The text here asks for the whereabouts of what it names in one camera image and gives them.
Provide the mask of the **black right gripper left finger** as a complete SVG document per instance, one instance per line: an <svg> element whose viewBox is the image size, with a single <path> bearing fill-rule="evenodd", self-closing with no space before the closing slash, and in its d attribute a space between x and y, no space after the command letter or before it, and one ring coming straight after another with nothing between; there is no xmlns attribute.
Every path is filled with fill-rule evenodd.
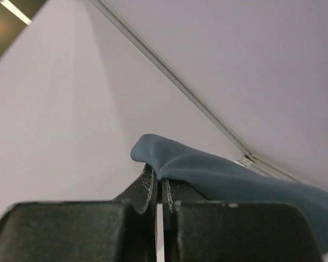
<svg viewBox="0 0 328 262"><path fill-rule="evenodd" d="M0 218L0 261L155 261L156 176L110 201L24 202Z"/></svg>

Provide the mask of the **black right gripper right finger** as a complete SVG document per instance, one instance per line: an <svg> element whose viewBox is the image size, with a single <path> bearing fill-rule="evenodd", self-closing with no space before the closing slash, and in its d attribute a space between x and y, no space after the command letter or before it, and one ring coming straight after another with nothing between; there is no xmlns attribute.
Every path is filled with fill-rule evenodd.
<svg viewBox="0 0 328 262"><path fill-rule="evenodd" d="M322 261L304 215L280 203L208 201L162 182L166 261Z"/></svg>

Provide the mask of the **blue-grey t-shirt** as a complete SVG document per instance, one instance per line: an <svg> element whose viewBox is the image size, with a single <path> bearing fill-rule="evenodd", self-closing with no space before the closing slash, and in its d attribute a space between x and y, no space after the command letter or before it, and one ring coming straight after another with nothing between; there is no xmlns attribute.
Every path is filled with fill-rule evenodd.
<svg viewBox="0 0 328 262"><path fill-rule="evenodd" d="M209 200L277 202L296 206L309 220L321 251L328 253L328 192L303 183L261 176L226 158L144 134L131 159L149 164L159 180L188 183Z"/></svg>

